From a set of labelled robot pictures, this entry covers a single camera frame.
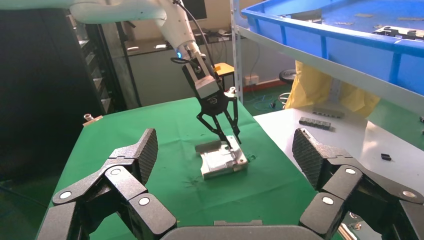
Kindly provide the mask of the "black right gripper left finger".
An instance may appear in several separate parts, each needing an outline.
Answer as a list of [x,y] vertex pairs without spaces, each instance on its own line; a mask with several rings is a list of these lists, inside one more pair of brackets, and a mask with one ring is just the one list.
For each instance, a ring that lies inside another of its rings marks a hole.
[[52,197],[37,238],[88,240],[105,218],[117,214],[136,239],[161,239],[177,220],[146,186],[157,155],[153,128],[135,144],[115,149],[99,170]]

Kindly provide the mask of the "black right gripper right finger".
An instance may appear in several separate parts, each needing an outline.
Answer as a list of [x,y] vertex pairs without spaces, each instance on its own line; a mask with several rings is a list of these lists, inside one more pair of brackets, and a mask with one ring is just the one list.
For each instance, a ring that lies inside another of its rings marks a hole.
[[345,149],[318,142],[305,128],[294,131],[292,153],[316,195],[299,225],[329,240],[348,213],[361,217],[384,240],[424,237],[424,197],[366,169]]

